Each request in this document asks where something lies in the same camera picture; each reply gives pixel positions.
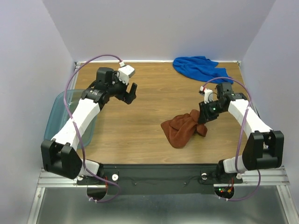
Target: screw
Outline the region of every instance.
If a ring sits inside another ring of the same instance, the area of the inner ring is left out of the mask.
[[[242,174],[237,174],[236,178],[237,178],[238,180],[242,179]]]
[[[113,181],[117,181],[118,180],[118,175],[117,174],[113,174],[112,175],[112,180]]]
[[[202,173],[201,174],[201,179],[206,181],[207,180],[207,174],[206,173]]]

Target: blue plastic bin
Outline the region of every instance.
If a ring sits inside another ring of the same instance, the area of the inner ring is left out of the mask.
[[[75,111],[83,91],[84,90],[67,91],[66,100],[67,102],[69,102],[68,107],[72,113]],[[44,139],[51,140],[54,137],[54,135],[61,130],[61,128],[65,125],[66,121],[69,118],[70,117],[64,107],[64,92],[62,92],[55,99],[46,127]],[[89,124],[82,136],[84,147],[86,147],[92,140],[96,119],[97,116],[91,121],[91,123]]]

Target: wooden table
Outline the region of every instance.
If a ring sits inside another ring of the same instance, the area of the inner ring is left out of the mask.
[[[184,148],[173,148],[160,124],[174,116],[199,109],[202,82],[178,74],[171,63],[130,63],[136,70],[131,82],[138,84],[137,98],[127,105],[115,98],[97,118],[86,157],[102,163],[218,163],[235,156],[240,125],[228,112],[206,124],[206,137],[195,134]],[[90,63],[80,72],[76,89],[86,89],[99,67],[117,69],[117,63]],[[229,76],[242,82],[237,63],[220,63]],[[238,84],[235,92],[244,92]],[[242,147],[246,143],[243,135]]]

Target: white backdrop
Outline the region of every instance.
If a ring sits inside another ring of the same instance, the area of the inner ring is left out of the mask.
[[[285,135],[283,163],[299,208],[299,1],[277,0],[241,64],[261,118]]]
[[[241,60],[275,0],[43,0],[77,61]]]
[[[0,223],[27,223],[55,97],[73,60],[41,0],[0,7]]]

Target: blue towel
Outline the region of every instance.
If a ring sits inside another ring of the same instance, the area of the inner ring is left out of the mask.
[[[216,77],[229,77],[225,68],[215,68],[218,62],[212,62],[204,56],[177,57],[173,61],[173,68],[184,76],[197,81],[206,82]],[[229,79],[216,79],[212,83],[230,82]]]

